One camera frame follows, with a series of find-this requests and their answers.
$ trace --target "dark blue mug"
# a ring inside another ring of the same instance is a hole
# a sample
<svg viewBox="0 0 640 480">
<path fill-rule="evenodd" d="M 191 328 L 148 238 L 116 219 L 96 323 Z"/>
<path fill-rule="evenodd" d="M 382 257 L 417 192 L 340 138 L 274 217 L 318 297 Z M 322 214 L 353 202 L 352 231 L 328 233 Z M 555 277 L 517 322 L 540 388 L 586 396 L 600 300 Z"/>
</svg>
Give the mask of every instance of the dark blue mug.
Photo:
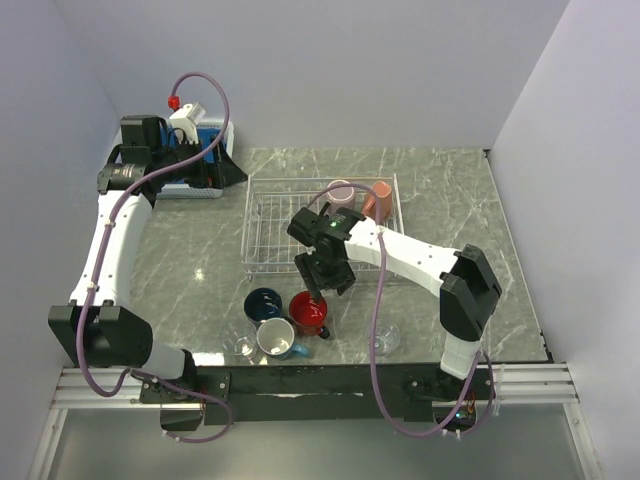
<svg viewBox="0 0 640 480">
<path fill-rule="evenodd" d="M 256 288 L 244 299 L 244 314 L 257 325 L 282 317 L 282 298 L 270 288 Z"/>
</svg>

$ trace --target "clear glass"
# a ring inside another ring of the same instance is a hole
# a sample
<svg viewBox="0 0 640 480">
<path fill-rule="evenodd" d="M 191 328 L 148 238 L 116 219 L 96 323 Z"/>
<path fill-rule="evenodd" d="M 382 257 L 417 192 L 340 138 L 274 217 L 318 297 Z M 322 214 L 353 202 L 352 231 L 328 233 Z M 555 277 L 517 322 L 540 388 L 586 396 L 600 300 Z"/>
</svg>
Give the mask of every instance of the clear glass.
<svg viewBox="0 0 640 480">
<path fill-rule="evenodd" d="M 220 332 L 220 343 L 225 353 L 249 360 L 258 353 L 256 327 L 249 321 L 227 324 Z"/>
<path fill-rule="evenodd" d="M 365 329 L 366 345 L 369 347 L 371 324 Z M 378 322 L 375 335 L 376 356 L 384 357 L 395 352 L 400 346 L 400 329 L 395 323 Z"/>
</svg>

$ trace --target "white wire dish rack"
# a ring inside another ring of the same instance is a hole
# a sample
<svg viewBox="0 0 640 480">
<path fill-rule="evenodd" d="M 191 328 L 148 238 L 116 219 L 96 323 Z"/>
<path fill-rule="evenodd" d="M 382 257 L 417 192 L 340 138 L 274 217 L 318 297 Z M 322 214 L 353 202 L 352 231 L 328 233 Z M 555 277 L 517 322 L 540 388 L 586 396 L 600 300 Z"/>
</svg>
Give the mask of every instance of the white wire dish rack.
<svg viewBox="0 0 640 480">
<path fill-rule="evenodd" d="M 386 227 L 404 233 L 400 193 L 395 174 L 392 177 L 346 177 L 349 182 L 373 185 L 382 180 L 393 188 L 393 210 Z M 254 276 L 297 274 L 293 259 L 304 246 L 287 235 L 291 217 L 306 207 L 313 196 L 335 178 L 253 178 L 249 177 L 242 230 L 241 256 L 249 280 Z M 366 193 L 356 192 L 356 208 Z M 322 199 L 311 208 L 318 212 Z M 354 272 L 378 271 L 373 265 L 352 262 Z"/>
</svg>

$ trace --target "mug handle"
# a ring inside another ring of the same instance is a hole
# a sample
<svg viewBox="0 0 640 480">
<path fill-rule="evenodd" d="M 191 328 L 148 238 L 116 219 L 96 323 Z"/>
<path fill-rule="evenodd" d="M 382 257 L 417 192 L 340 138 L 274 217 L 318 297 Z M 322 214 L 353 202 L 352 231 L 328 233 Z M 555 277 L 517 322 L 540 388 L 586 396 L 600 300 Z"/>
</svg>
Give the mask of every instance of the mug handle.
<svg viewBox="0 0 640 480">
<path fill-rule="evenodd" d="M 293 344 L 293 347 L 291 347 L 291 351 L 294 355 L 300 355 L 301 357 L 309 358 L 311 356 L 311 350 L 298 343 Z"/>
<path fill-rule="evenodd" d="M 331 336 L 331 333 L 329 332 L 329 329 L 327 327 L 320 327 L 318 329 L 318 336 L 323 340 L 326 340 Z"/>
</svg>

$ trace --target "gray marble table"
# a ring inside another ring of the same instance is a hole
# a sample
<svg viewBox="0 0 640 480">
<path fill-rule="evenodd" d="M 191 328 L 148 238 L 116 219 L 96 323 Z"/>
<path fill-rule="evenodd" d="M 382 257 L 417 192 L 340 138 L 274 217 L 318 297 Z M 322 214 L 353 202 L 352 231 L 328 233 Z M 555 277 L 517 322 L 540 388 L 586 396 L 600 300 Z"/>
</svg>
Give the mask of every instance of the gray marble table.
<svg viewBox="0 0 640 480">
<path fill-rule="evenodd" d="M 471 243 L 484 250 L 503 288 L 485 330 L 497 361 L 546 361 L 544 339 L 524 282 L 489 165 L 481 150 L 244 149 L 234 160 L 256 178 L 391 176 L 398 178 L 405 233 L 441 246 Z M 303 289 L 297 276 L 249 281 L 240 257 L 246 184 L 215 200 L 161 200 L 149 220 L 133 275 L 134 311 L 156 338 L 194 352 L 199 364 L 233 363 L 222 352 L 219 331 L 242 321 L 242 303 L 254 288 L 277 290 L 288 304 Z M 358 281 L 343 297 L 329 294 L 332 338 L 301 343 L 310 359 L 287 363 L 368 361 L 366 325 L 375 286 Z M 401 347 L 384 362 L 437 362 L 445 332 L 438 300 L 408 282 L 385 288 L 381 321 L 400 327 Z M 254 363 L 278 362 L 258 356 Z"/>
</svg>

